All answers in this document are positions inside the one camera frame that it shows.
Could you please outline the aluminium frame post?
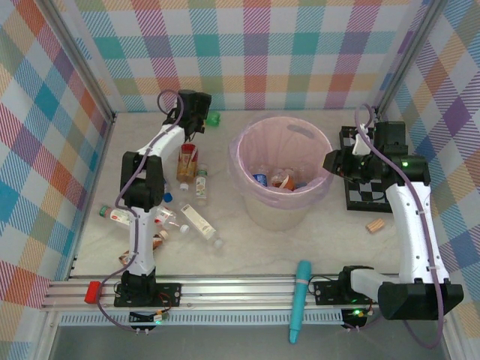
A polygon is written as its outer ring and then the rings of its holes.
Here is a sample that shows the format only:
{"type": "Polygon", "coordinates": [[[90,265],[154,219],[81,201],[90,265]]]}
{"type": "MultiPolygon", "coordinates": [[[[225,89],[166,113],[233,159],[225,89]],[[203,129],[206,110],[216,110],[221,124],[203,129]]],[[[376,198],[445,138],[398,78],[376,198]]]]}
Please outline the aluminium frame post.
{"type": "Polygon", "coordinates": [[[376,118],[380,121],[387,119],[387,110],[398,93],[408,70],[412,67],[419,53],[435,26],[439,16],[446,7],[448,0],[420,0],[415,16],[409,23],[401,43],[397,47],[397,53],[392,59],[379,93],[374,101],[373,108],[376,118]]]}
{"type": "Polygon", "coordinates": [[[86,58],[83,56],[74,36],[71,34],[68,26],[62,18],[60,11],[57,9],[53,0],[35,0],[38,7],[51,25],[52,30],[58,37],[67,57],[70,59],[73,67],[79,72],[85,87],[91,93],[94,102],[98,105],[101,113],[108,121],[109,125],[113,125],[116,119],[116,113],[110,106],[107,97],[104,95],[100,84],[95,78],[92,69],[89,67],[86,58]]]}

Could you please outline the brown coffee bottle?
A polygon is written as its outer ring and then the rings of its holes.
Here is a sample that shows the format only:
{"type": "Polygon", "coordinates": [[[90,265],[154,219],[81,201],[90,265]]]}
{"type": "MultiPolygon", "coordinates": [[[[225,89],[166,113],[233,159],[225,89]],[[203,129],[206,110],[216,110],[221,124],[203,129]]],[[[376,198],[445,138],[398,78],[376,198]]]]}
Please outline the brown coffee bottle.
{"type": "MultiPolygon", "coordinates": [[[[168,232],[161,227],[153,237],[152,249],[155,251],[158,247],[160,247],[167,239],[169,238],[168,232]]],[[[130,251],[126,250],[119,258],[118,261],[124,266],[129,261],[130,251]]]]}

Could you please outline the clear bottle with red print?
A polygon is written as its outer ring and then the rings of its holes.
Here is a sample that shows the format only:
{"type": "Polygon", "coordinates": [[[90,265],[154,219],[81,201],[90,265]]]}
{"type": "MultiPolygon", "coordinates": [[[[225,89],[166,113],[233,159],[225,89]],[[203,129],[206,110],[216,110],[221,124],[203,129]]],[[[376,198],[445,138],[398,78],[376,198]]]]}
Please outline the clear bottle with red print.
{"type": "Polygon", "coordinates": [[[174,211],[162,205],[157,207],[154,222],[166,230],[178,230],[181,234],[186,234],[190,230],[186,223],[179,220],[174,211]]]}

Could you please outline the black grey chessboard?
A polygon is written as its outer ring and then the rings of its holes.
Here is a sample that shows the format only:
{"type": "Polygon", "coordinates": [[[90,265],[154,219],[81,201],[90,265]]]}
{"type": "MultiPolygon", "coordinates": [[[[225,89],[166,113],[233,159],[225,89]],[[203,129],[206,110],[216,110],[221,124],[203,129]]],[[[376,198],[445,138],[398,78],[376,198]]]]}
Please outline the black grey chessboard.
{"type": "MultiPolygon", "coordinates": [[[[339,132],[340,147],[353,146],[356,128],[342,126],[339,132]]],[[[352,183],[344,180],[346,209],[359,212],[391,213],[391,206],[386,199],[386,193],[380,180],[372,180],[365,184],[352,183]]]]}

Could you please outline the small black controller board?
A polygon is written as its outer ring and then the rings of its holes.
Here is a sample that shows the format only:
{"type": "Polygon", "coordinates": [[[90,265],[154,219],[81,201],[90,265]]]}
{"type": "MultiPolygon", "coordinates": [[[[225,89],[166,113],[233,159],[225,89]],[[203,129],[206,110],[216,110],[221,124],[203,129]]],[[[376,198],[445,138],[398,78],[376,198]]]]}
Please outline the small black controller board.
{"type": "Polygon", "coordinates": [[[129,313],[128,322],[130,327],[138,335],[140,332],[148,334],[155,329],[156,326],[162,324],[169,317],[167,310],[158,310],[155,313],[138,313],[131,311],[129,313]]]}
{"type": "Polygon", "coordinates": [[[342,309],[341,316],[343,320],[342,327],[346,330],[359,330],[366,326],[368,315],[366,309],[342,309]]]}

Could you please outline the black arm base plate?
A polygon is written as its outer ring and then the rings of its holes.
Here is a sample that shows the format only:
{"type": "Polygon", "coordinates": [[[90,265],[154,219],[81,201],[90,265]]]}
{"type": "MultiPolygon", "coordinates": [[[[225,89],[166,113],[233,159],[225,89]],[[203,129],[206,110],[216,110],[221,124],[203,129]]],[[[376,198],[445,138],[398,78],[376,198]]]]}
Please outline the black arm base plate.
{"type": "Polygon", "coordinates": [[[156,283],[151,289],[131,289],[118,284],[114,289],[116,308],[177,308],[180,305],[180,283],[156,283]]]}
{"type": "Polygon", "coordinates": [[[337,280],[313,282],[316,305],[376,305],[366,295],[344,289],[337,280]]]}

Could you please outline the red block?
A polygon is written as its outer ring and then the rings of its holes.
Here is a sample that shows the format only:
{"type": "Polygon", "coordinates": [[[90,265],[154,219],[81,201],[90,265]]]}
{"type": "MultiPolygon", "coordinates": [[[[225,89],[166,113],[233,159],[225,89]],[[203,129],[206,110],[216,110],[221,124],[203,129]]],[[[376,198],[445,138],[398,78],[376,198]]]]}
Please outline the red block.
{"type": "Polygon", "coordinates": [[[100,288],[101,288],[100,281],[97,281],[97,280],[90,281],[88,284],[88,289],[85,293],[84,302],[90,305],[95,304],[97,302],[97,297],[98,297],[100,288]]]}

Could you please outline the teal pen-shaped tool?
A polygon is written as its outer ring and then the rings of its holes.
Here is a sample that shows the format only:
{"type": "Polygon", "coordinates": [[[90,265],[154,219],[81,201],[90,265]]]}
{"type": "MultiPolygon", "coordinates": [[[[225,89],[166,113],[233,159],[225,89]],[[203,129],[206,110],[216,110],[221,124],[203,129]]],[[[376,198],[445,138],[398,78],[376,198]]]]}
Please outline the teal pen-shaped tool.
{"type": "Polygon", "coordinates": [[[289,321],[289,342],[296,344],[302,330],[304,319],[305,300],[308,293],[309,280],[311,279],[311,263],[302,260],[298,263],[295,274],[295,289],[292,301],[292,312],[289,321]]]}

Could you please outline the bin with plastic liner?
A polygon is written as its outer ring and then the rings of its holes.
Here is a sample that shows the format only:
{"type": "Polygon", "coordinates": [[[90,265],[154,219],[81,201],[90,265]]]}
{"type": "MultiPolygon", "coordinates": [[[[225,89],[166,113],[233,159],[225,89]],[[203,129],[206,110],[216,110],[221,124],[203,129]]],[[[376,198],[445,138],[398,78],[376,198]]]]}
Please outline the bin with plastic liner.
{"type": "Polygon", "coordinates": [[[300,209],[318,203],[329,192],[333,175],[323,169],[323,161],[331,151],[328,138],[314,124],[291,116],[263,116],[229,144],[229,174],[244,197],[276,209],[300,209]],[[308,165],[312,176],[296,190],[263,186],[250,173],[253,165],[275,169],[308,165]]]}

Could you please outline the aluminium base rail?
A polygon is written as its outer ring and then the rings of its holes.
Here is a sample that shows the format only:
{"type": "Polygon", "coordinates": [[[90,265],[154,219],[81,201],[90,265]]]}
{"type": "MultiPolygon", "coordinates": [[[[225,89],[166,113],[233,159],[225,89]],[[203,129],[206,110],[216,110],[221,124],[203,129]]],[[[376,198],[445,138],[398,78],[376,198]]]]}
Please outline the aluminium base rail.
{"type": "MultiPolygon", "coordinates": [[[[95,304],[86,304],[84,297],[90,281],[87,277],[74,277],[67,281],[53,282],[49,285],[42,310],[94,310],[98,305],[107,310],[115,308],[114,289],[120,278],[108,280],[100,285],[95,304]]],[[[293,303],[296,278],[294,276],[236,276],[236,277],[158,277],[157,283],[180,283],[180,305],[174,308],[193,310],[256,310],[284,309],[293,303]]],[[[309,280],[305,304],[307,308],[363,308],[368,305],[316,305],[314,298],[315,281],[338,281],[337,277],[317,275],[309,280]]]]}

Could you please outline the white green-label bottle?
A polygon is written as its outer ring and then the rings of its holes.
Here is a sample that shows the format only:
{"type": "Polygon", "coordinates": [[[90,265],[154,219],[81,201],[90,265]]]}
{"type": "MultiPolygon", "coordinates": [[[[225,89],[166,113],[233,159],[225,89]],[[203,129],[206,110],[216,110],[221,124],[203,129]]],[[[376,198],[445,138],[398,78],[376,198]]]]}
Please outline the white green-label bottle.
{"type": "Polygon", "coordinates": [[[131,219],[128,211],[121,210],[118,208],[113,208],[108,205],[102,205],[100,207],[98,214],[102,218],[110,219],[111,221],[114,221],[117,224],[120,224],[122,226],[125,226],[125,227],[130,226],[131,219]]]}

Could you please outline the clear bottle tall white label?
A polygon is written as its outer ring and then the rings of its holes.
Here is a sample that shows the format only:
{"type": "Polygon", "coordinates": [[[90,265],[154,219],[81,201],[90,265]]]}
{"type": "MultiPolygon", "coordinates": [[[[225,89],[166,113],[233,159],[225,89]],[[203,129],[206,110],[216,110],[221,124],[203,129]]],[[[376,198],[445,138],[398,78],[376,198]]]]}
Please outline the clear bottle tall white label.
{"type": "Polygon", "coordinates": [[[223,239],[218,235],[218,231],[190,204],[181,208],[190,227],[195,229],[202,238],[204,238],[214,248],[221,248],[224,244],[223,239]]]}

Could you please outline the beige plastic waste bin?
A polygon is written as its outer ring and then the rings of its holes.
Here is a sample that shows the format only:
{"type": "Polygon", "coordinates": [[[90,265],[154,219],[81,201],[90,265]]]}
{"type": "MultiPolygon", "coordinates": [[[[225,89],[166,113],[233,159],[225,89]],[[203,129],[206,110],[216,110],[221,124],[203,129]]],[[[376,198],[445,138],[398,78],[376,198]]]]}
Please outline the beige plastic waste bin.
{"type": "MultiPolygon", "coordinates": [[[[269,117],[269,116],[289,116],[289,115],[267,113],[265,115],[258,115],[254,117],[252,121],[256,118],[263,117],[263,116],[269,117]]],[[[268,176],[268,186],[269,185],[272,186],[271,179],[274,175],[278,173],[288,173],[293,177],[295,181],[295,190],[301,187],[304,187],[307,184],[307,182],[311,180],[311,176],[312,176],[311,168],[308,165],[301,165],[299,168],[295,167],[295,168],[283,168],[283,169],[275,169],[267,165],[253,165],[250,168],[250,173],[251,175],[253,173],[265,173],[268,176]]],[[[313,205],[305,206],[302,208],[286,210],[286,209],[279,209],[279,208],[274,208],[274,207],[265,205],[250,196],[245,197],[242,194],[241,196],[244,200],[247,213],[250,216],[250,218],[261,227],[267,230],[273,230],[273,231],[289,230],[297,226],[299,223],[303,221],[304,217],[312,209],[312,207],[318,203],[317,202],[313,205]]]]}

